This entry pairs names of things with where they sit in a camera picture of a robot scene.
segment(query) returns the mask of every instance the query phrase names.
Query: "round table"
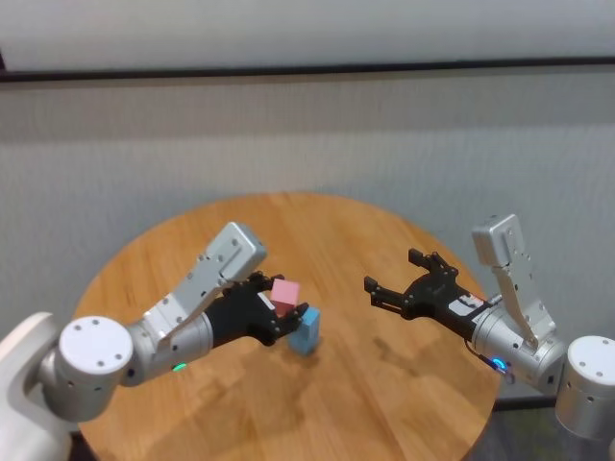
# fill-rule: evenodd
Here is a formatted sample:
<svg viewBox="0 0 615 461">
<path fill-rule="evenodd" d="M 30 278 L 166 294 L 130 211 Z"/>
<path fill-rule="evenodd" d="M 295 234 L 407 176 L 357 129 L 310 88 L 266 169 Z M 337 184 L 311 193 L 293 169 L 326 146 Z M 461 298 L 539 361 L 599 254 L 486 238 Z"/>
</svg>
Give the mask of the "round table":
<svg viewBox="0 0 615 461">
<path fill-rule="evenodd" d="M 118 388 L 81 425 L 102 461 L 458 460 L 480 437 L 499 378 L 463 340 L 431 319 L 411 322 L 370 305 L 363 277 L 404 290 L 423 270 L 407 250 L 438 251 L 479 285 L 440 242 L 375 206 L 303 193 L 216 202 L 172 218 L 123 248 L 91 282 L 76 316 L 137 320 L 185 276 L 229 221 L 264 243 L 266 275 L 301 283 L 321 310 L 310 357 L 285 340 L 242 338 L 179 373 Z"/>
</svg>

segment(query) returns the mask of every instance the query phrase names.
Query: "green led light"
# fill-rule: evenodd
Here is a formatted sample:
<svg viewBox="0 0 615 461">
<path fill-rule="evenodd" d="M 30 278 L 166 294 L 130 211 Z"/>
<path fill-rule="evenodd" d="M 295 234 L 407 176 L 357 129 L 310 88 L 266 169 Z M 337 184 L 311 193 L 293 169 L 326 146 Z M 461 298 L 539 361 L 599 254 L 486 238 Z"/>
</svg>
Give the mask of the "green led light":
<svg viewBox="0 0 615 461">
<path fill-rule="evenodd" d="M 180 362 L 177 365 L 175 365 L 171 370 L 174 372 L 179 372 L 181 369 L 187 367 L 188 364 L 185 362 Z"/>
</svg>

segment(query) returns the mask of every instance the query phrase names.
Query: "cube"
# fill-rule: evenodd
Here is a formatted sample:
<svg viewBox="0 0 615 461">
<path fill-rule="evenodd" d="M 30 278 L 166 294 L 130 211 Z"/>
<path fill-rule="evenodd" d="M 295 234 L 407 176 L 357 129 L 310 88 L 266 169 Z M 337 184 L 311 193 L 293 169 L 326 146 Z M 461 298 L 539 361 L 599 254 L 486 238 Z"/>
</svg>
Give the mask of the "cube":
<svg viewBox="0 0 615 461">
<path fill-rule="evenodd" d="M 286 336 L 290 349 L 300 355 L 310 355 L 318 345 L 320 311 L 310 306 L 301 318 L 301 325 Z"/>
<path fill-rule="evenodd" d="M 278 317 L 283 317 L 294 309 L 299 302 L 299 283 L 296 281 L 274 279 L 269 300 L 276 307 Z"/>
</svg>

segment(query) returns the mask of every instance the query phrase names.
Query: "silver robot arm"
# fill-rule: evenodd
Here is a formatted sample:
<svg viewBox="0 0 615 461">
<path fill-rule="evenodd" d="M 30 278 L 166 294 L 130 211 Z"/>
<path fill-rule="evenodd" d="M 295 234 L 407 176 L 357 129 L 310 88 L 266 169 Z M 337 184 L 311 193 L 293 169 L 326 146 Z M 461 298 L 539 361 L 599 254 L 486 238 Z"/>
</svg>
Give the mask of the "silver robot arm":
<svg viewBox="0 0 615 461">
<path fill-rule="evenodd" d="M 102 316 L 62 330 L 51 314 L 25 320 L 0 343 L 0 458 L 64 460 L 65 422 L 99 416 L 117 385 L 180 370 L 242 336 L 270 346 L 295 330 L 308 305 L 278 317 L 262 294 L 273 280 L 254 273 L 265 256 L 247 227 L 229 223 L 177 288 L 127 327 Z M 36 385 L 48 410 L 30 400 Z"/>
<path fill-rule="evenodd" d="M 588 439 L 612 437 L 615 341 L 586 336 L 568 346 L 557 336 L 538 296 L 517 216 L 493 216 L 474 229 L 473 237 L 480 262 L 491 266 L 501 295 L 481 300 L 456 284 L 457 269 L 440 255 L 410 250 L 409 261 L 428 273 L 404 293 L 366 277 L 371 304 L 407 320 L 433 318 L 509 382 L 520 379 L 541 393 L 557 394 L 555 414 L 571 432 Z"/>
</svg>

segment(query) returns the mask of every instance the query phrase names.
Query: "pink cube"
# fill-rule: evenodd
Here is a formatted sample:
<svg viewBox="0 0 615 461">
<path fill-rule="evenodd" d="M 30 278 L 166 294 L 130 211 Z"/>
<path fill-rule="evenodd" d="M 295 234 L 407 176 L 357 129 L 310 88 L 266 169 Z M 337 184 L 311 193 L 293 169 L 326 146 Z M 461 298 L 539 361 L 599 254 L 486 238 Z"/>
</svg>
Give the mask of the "pink cube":
<svg viewBox="0 0 615 461">
<path fill-rule="evenodd" d="M 278 317 L 297 306 L 299 302 L 299 283 L 282 279 L 274 279 L 269 300 L 276 307 Z"/>
</svg>

